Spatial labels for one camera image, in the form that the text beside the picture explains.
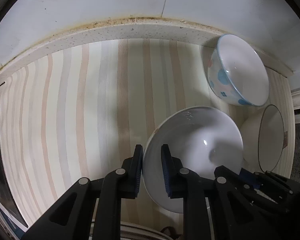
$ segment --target striped fabric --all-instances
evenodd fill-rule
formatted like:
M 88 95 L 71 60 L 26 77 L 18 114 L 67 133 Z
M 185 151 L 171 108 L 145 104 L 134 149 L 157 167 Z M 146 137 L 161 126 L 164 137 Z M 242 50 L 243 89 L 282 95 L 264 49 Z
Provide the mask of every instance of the striped fabric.
M 21 214 L 32 225 L 74 182 L 104 177 L 146 146 L 154 129 L 176 111 L 213 106 L 240 127 L 254 108 L 232 106 L 207 84 L 210 48 L 183 42 L 102 41 L 47 55 L 15 72 L 1 95 L 2 159 Z M 278 173 L 290 176 L 294 115 L 288 81 L 268 69 L 268 103 L 280 109 L 288 131 Z M 122 221 L 182 231 L 182 215 L 148 196 L 122 202 Z

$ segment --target blue object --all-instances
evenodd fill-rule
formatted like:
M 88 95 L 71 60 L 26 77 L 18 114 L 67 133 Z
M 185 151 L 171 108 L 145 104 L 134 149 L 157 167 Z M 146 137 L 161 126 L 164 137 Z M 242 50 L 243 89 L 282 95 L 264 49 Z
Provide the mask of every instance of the blue object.
M 218 71 L 218 80 L 220 81 L 221 84 L 223 85 L 229 85 L 229 79 L 227 77 L 226 72 L 224 71 L 224 69 L 220 69 Z
M 239 99 L 239 100 L 238 100 L 238 103 L 239 103 L 240 105 L 243 105 L 243 106 L 249 105 L 249 103 L 248 103 L 247 101 L 243 100 L 243 99 Z

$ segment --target bowl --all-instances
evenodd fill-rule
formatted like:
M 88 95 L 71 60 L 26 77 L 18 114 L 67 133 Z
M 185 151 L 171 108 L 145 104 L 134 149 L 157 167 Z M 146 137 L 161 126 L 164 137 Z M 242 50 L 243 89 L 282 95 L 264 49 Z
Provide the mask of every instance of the bowl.
M 243 158 L 254 171 L 272 171 L 283 148 L 284 126 L 279 109 L 274 105 L 259 109 L 241 126 Z
M 166 119 L 149 138 L 143 157 L 142 175 L 150 197 L 164 209 L 183 213 L 183 200 L 167 196 L 161 164 L 161 146 L 201 177 L 215 179 L 214 170 L 224 165 L 239 174 L 243 143 L 233 120 L 218 109 L 195 106 Z
M 269 79 L 258 54 L 243 39 L 222 35 L 208 65 L 208 82 L 225 102 L 262 106 L 269 96 Z

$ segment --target floral patterned bowl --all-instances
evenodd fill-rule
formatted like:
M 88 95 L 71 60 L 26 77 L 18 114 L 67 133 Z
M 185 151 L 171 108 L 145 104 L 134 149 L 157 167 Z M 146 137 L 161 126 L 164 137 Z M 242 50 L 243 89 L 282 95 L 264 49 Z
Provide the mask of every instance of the floral patterned bowl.
M 224 34 L 208 65 L 208 82 L 225 102 L 262 106 L 269 96 L 269 79 L 258 54 L 243 39 Z

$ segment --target striped tablecloth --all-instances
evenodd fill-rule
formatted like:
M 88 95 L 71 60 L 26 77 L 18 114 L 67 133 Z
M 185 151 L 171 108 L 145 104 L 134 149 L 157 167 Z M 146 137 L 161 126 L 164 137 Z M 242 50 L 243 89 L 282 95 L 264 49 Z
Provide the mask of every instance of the striped tablecloth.
M 204 67 L 211 48 L 183 42 L 102 41 L 47 55 L 6 80 L 1 96 L 2 160 L 13 197 L 32 225 L 74 182 L 104 177 L 146 146 L 154 129 L 176 111 L 213 106 L 240 127 L 257 108 L 217 98 Z M 270 97 L 281 111 L 288 146 L 276 172 L 289 177 L 294 114 L 286 78 L 267 69 Z M 122 220 L 157 230 L 182 215 L 157 206 L 143 182 L 136 200 L 122 202 Z

